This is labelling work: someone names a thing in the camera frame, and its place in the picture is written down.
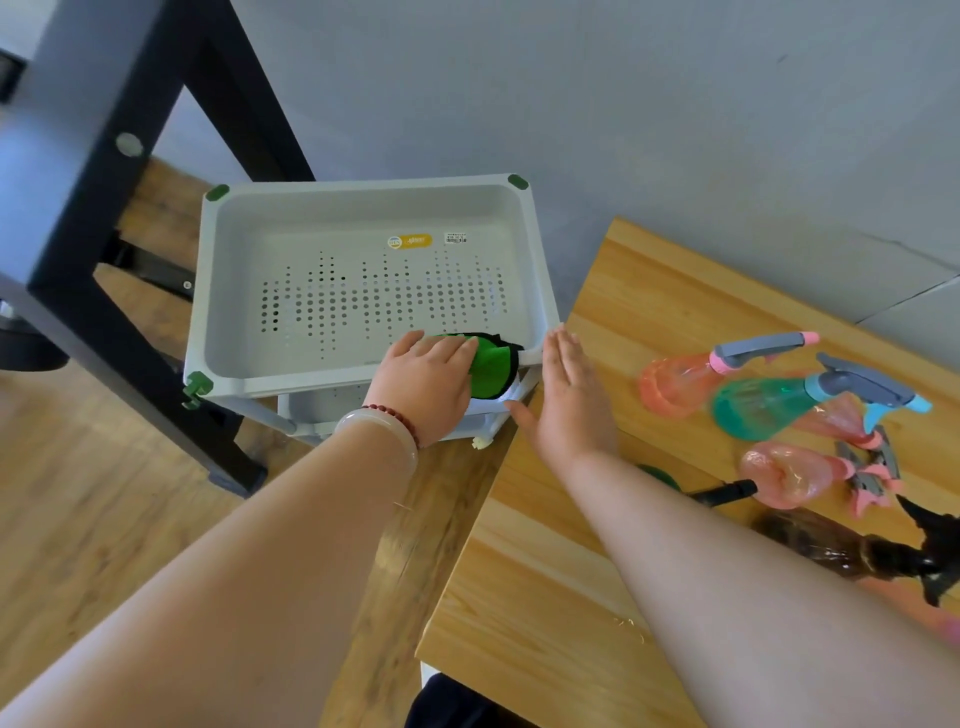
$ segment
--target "white wall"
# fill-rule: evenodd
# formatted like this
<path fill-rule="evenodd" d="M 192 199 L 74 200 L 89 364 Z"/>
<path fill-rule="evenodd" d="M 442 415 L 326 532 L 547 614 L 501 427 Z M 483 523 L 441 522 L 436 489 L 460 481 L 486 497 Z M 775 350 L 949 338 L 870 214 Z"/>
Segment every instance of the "white wall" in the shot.
<path fill-rule="evenodd" d="M 562 311 L 622 214 L 960 369 L 912 313 L 960 271 L 960 5 L 234 5 L 318 179 L 529 179 Z M 39 14 L 0 0 L 0 45 Z M 243 178 L 188 97 L 156 152 Z"/>

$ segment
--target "wooden tabletop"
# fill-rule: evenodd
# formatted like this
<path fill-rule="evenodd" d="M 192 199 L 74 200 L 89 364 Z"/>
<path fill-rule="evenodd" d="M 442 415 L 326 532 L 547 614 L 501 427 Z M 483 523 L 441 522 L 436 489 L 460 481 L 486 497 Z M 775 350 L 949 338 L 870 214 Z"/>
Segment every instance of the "wooden tabletop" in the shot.
<path fill-rule="evenodd" d="M 568 320 L 611 394 L 621 454 L 671 473 L 688 491 L 736 476 L 749 443 L 706 412 L 670 421 L 647 412 L 636 376 L 655 358 L 789 330 L 820 332 L 820 346 L 791 352 L 757 374 L 818 368 L 826 351 L 877 367 L 933 402 L 927 415 L 896 412 L 884 424 L 900 459 L 904 494 L 960 513 L 960 376 L 871 333 L 748 279 L 625 221 L 614 220 Z M 534 405 L 540 407 L 540 393 Z M 823 438 L 778 436 L 830 452 Z M 918 545 L 898 506 L 850 515 L 843 486 L 810 504 L 862 533 Z M 753 500 L 722 509 L 745 522 Z M 960 614 L 954 589 L 947 608 Z M 690 597 L 709 602 L 690 585 Z M 480 511 L 418 657 L 542 728 L 702 725 L 596 536 L 522 435 Z"/>

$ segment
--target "table leg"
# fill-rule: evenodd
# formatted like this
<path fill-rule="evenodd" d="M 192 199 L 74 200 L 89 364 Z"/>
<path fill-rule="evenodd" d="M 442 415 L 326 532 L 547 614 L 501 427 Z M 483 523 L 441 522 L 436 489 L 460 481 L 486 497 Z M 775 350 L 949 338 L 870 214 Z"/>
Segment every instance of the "table leg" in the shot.
<path fill-rule="evenodd" d="M 310 165 L 226 0 L 201 4 L 207 38 L 186 87 L 254 182 L 313 182 Z"/>
<path fill-rule="evenodd" d="M 184 409 L 183 384 L 93 279 L 28 291 L 30 322 L 210 472 L 217 485 L 251 495 L 267 471 L 204 408 Z"/>

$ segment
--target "white plastic shelf rack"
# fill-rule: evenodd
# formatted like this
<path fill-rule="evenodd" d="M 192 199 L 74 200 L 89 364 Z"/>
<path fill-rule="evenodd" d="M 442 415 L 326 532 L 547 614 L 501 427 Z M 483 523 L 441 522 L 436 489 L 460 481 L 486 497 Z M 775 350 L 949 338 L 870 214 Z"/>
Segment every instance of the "white plastic shelf rack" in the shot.
<path fill-rule="evenodd" d="M 204 199 L 184 374 L 205 379 L 205 399 L 313 441 L 404 331 L 532 349 L 558 323 L 516 175 L 219 185 Z M 537 380 L 527 371 L 510 395 Z M 277 412 L 256 401 L 271 396 Z M 475 400 L 458 430 L 491 438 L 503 412 Z"/>

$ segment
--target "bracelet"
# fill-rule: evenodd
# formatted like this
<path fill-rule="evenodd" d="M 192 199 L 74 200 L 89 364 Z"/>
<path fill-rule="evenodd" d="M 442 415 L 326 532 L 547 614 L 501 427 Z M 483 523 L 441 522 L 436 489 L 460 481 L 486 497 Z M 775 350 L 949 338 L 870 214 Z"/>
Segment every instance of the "bracelet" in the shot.
<path fill-rule="evenodd" d="M 382 427 L 386 427 L 394 433 L 397 439 L 404 445 L 404 447 L 406 447 L 410 455 L 410 472 L 408 474 L 413 475 L 414 471 L 417 469 L 417 461 L 419 460 L 420 449 L 417 447 L 417 441 L 414 440 L 414 436 L 410 433 L 410 430 L 408 430 L 406 425 L 404 425 L 393 415 L 388 415 L 386 412 L 382 412 L 379 409 L 372 409 L 370 407 L 354 409 L 352 412 L 348 412 L 346 415 L 340 418 L 340 422 L 337 423 L 337 426 L 333 428 L 333 431 L 339 432 L 351 423 L 365 420 L 368 422 L 375 422 Z"/>
<path fill-rule="evenodd" d="M 410 436 L 413 437 L 414 443 L 417 445 L 417 449 L 420 449 L 420 438 L 417 437 L 417 429 L 414 427 L 414 424 L 395 409 L 392 407 L 384 407 L 382 404 L 364 404 L 361 409 L 375 409 L 379 410 L 380 412 L 386 412 L 391 417 L 396 417 L 398 420 L 400 420 L 400 424 L 407 428 Z"/>

